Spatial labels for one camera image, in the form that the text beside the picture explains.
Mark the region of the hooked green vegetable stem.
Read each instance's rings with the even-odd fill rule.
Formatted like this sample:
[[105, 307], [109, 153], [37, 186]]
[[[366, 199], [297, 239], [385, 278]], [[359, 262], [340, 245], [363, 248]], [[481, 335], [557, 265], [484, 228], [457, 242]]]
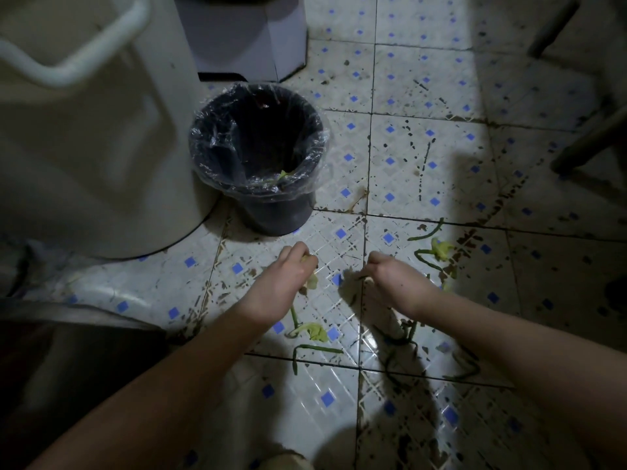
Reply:
[[435, 269], [440, 273], [443, 273], [445, 276], [450, 276], [450, 274], [447, 273], [442, 267], [435, 265], [434, 263], [425, 259], [424, 258], [425, 255], [432, 255], [437, 261], [440, 261], [440, 262], [448, 262], [448, 256], [446, 254], [442, 254], [440, 252], [434, 251], [433, 249], [419, 249], [414, 252], [414, 256], [416, 257], [417, 260], [419, 260], [423, 264], [426, 264], [430, 268]]

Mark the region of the bent green vegetable stem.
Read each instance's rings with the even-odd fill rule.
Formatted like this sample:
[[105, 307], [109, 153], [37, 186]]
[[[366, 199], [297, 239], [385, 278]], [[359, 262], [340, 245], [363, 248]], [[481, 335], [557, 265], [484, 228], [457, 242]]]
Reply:
[[292, 354], [292, 368], [293, 368], [294, 376], [298, 375], [297, 355], [298, 355], [298, 351], [301, 349], [302, 350], [315, 350], [315, 351], [322, 352], [322, 353], [333, 353], [333, 354], [344, 353], [342, 349], [338, 349], [338, 348], [321, 347], [317, 345], [308, 345], [308, 344], [297, 345], [296, 347], [294, 347], [293, 354]]

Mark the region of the tangled dark green stems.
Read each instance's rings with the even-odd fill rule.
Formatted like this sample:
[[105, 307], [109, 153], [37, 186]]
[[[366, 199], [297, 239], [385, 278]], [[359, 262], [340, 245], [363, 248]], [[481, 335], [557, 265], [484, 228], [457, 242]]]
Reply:
[[[383, 332], [375, 324], [372, 325], [372, 328], [382, 335], [384, 342], [387, 343], [388, 345], [391, 345], [393, 347], [405, 347], [405, 346], [413, 347], [414, 351], [412, 351], [411, 357], [413, 361], [416, 361], [418, 358], [418, 344], [417, 342], [415, 342], [413, 338], [416, 332], [417, 324], [418, 324], [417, 321], [401, 320], [400, 327], [403, 331], [403, 336], [401, 338], [395, 338], [395, 337], [388, 335], [388, 333]], [[385, 359], [385, 361], [383, 362], [384, 374], [388, 378], [388, 380], [394, 385], [396, 392], [400, 392], [400, 390], [403, 390], [403, 391], [411, 390], [411, 386], [406, 385], [403, 382], [400, 382], [391, 374], [391, 372], [388, 369], [395, 355], [396, 355], [396, 350], [391, 351], [387, 359]]]

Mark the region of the large white plastic bucket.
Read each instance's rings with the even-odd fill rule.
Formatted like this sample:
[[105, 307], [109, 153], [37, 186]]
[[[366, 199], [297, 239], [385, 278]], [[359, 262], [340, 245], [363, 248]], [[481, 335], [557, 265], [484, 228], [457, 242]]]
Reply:
[[0, 234], [99, 258], [170, 247], [218, 193], [174, 0], [0, 0]]

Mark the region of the curved green vegetable stem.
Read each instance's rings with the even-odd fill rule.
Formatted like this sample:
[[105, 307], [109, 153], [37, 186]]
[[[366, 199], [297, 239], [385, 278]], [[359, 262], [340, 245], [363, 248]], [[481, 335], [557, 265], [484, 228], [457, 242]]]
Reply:
[[422, 236], [409, 237], [407, 240], [408, 241], [420, 241], [420, 240], [423, 240], [423, 239], [430, 238], [430, 237], [434, 236], [435, 233], [437, 233], [442, 228], [443, 224], [444, 224], [444, 217], [441, 217], [440, 220], [438, 221], [438, 223], [436, 224], [435, 228], [433, 230], [431, 230], [429, 233], [424, 234]]

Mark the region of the person's left forearm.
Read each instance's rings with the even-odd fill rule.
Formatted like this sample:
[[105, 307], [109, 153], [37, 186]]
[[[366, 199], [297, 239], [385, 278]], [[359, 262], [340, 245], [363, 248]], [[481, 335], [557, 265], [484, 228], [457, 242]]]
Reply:
[[92, 410], [26, 470], [176, 467], [209, 393], [290, 305], [240, 300], [190, 342]]

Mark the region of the dark chair leg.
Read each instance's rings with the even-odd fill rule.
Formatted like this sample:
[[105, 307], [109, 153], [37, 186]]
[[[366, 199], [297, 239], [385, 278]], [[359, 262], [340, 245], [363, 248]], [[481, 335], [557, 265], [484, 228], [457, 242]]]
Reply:
[[601, 151], [615, 145], [618, 145], [619, 151], [627, 150], [627, 102], [566, 147], [550, 163], [550, 169], [558, 175], [567, 175], [575, 168], [585, 165]]
[[581, 0], [567, 0], [560, 9], [538, 31], [526, 55], [533, 59], [541, 57], [543, 52], [552, 45], [579, 10]]

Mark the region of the person's right hand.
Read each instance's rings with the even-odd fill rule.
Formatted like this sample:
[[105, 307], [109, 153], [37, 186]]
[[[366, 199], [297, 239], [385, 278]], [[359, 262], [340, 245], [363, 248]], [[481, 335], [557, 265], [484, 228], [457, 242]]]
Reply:
[[389, 282], [375, 285], [389, 306], [413, 320], [428, 318], [446, 299], [425, 275], [396, 258], [389, 269]]

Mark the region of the dark green looped stem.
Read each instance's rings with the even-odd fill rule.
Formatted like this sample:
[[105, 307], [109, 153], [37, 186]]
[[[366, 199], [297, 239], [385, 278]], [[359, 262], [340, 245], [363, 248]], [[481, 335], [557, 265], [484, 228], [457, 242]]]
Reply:
[[443, 375], [442, 379], [452, 382], [464, 382], [467, 379], [481, 374], [481, 367], [478, 363], [479, 357], [475, 355], [474, 352], [462, 347], [460, 350], [453, 351], [451, 356], [460, 368], [461, 373], [455, 375]]

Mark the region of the person's left hand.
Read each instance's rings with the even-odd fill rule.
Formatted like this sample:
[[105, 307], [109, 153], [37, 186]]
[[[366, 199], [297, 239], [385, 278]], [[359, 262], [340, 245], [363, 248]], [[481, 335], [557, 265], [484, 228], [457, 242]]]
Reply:
[[238, 307], [251, 321], [269, 328], [287, 314], [308, 277], [280, 276], [276, 259], [256, 278]]

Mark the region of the pale green vegetable scrap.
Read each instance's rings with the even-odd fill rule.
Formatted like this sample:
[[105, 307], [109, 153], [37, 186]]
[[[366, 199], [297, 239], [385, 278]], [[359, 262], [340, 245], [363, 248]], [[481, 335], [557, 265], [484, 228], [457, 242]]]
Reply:
[[[311, 256], [310, 254], [304, 254], [301, 258], [301, 263], [308, 264], [310, 262], [310, 258], [314, 258], [315, 256]], [[318, 259], [315, 259], [315, 268], [313, 268], [312, 274], [307, 278], [306, 282], [300, 287], [299, 293], [302, 295], [307, 295], [309, 290], [316, 290], [318, 285], [318, 277], [316, 275], [318, 266]]]

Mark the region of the person's right forearm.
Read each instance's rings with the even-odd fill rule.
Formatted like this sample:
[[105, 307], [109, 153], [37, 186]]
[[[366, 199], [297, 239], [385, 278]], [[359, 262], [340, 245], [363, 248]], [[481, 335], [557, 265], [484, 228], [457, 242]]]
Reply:
[[499, 368], [540, 407], [627, 470], [627, 354], [431, 288], [416, 317]]

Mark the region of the grey white appliance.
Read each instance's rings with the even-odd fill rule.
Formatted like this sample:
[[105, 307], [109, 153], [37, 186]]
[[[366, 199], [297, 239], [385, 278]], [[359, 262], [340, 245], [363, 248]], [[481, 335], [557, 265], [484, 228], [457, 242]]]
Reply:
[[199, 75], [278, 83], [307, 64], [304, 0], [174, 0]]

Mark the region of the yellow green leaf scrap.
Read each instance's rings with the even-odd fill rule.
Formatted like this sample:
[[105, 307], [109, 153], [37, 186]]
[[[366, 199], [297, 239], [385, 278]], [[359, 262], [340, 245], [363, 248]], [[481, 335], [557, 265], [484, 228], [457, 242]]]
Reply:
[[456, 249], [454, 244], [448, 241], [439, 240], [437, 237], [431, 238], [431, 253], [438, 262], [449, 260], [450, 254]]

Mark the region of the light green leaf with stem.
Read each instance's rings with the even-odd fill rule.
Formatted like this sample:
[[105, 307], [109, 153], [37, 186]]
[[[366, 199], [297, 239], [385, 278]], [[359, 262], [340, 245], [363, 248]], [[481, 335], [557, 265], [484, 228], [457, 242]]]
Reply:
[[295, 339], [301, 332], [307, 332], [309, 339], [312, 341], [326, 343], [329, 342], [329, 336], [324, 327], [316, 322], [299, 322], [294, 305], [290, 307], [290, 314], [294, 323], [294, 329], [291, 332], [285, 334], [286, 338]]

